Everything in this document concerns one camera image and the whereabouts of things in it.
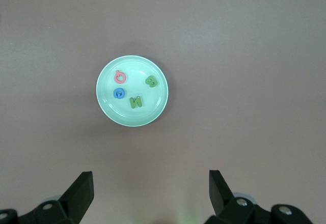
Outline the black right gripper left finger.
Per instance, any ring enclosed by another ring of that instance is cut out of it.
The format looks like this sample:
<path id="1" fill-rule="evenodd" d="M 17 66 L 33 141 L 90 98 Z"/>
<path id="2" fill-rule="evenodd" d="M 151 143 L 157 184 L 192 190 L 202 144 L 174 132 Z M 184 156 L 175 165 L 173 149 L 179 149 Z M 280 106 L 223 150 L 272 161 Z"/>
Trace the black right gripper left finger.
<path id="1" fill-rule="evenodd" d="M 93 173 L 82 172 L 58 200 L 43 202 L 22 216 L 15 209 L 2 209 L 1 223 L 80 223 L 93 200 Z"/>

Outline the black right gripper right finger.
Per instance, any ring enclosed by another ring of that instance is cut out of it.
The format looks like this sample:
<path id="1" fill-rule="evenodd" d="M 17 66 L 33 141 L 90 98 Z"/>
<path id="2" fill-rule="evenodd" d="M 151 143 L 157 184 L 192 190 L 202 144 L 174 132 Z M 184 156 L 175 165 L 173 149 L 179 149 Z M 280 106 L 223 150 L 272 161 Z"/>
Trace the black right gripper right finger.
<path id="1" fill-rule="evenodd" d="M 245 197 L 235 197 L 219 170 L 209 171 L 209 197 L 215 212 L 205 223 L 311 223 L 299 208 L 276 204 L 267 211 Z"/>

